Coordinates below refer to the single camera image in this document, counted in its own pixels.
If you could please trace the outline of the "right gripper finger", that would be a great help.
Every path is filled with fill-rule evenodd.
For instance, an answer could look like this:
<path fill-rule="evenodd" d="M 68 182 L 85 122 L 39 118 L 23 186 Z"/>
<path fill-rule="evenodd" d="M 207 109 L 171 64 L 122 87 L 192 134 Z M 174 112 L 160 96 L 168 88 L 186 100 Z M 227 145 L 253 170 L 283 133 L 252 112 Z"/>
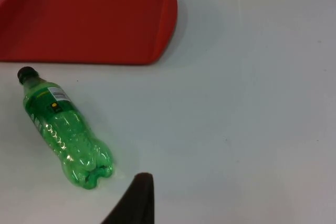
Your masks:
<path fill-rule="evenodd" d="M 150 173 L 136 174 L 103 224 L 154 224 L 154 180 Z"/>

